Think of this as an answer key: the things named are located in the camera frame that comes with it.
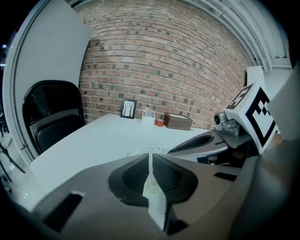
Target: white paper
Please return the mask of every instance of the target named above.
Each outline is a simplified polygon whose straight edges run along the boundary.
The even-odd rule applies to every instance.
[[[175,115],[175,114],[170,114],[170,113],[169,113],[169,115],[172,116],[172,117],[176,117],[176,118],[184,118],[184,119],[188,119],[188,118],[185,117],[185,116],[180,116],[180,115]]]

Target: brick wall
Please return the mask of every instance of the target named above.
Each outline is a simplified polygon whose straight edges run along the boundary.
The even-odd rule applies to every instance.
[[[94,30],[80,77],[87,122],[119,114],[122,100],[211,128],[243,87],[242,48],[216,20],[178,0],[103,0],[77,9]]]

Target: red can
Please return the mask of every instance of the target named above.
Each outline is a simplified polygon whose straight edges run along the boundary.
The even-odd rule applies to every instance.
[[[155,125],[158,126],[158,127],[163,127],[164,122],[165,122],[165,121],[162,120],[162,119],[156,119],[156,120],[155,120]]]

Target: black folding chair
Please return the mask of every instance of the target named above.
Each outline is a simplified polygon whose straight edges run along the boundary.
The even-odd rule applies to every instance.
[[[43,153],[84,125],[79,89],[66,81],[38,82],[24,98],[23,118],[33,145]]]

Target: picture frame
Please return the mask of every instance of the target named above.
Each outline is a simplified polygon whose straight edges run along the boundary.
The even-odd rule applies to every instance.
[[[136,100],[124,99],[120,116],[122,118],[134,119],[135,109],[136,109]]]

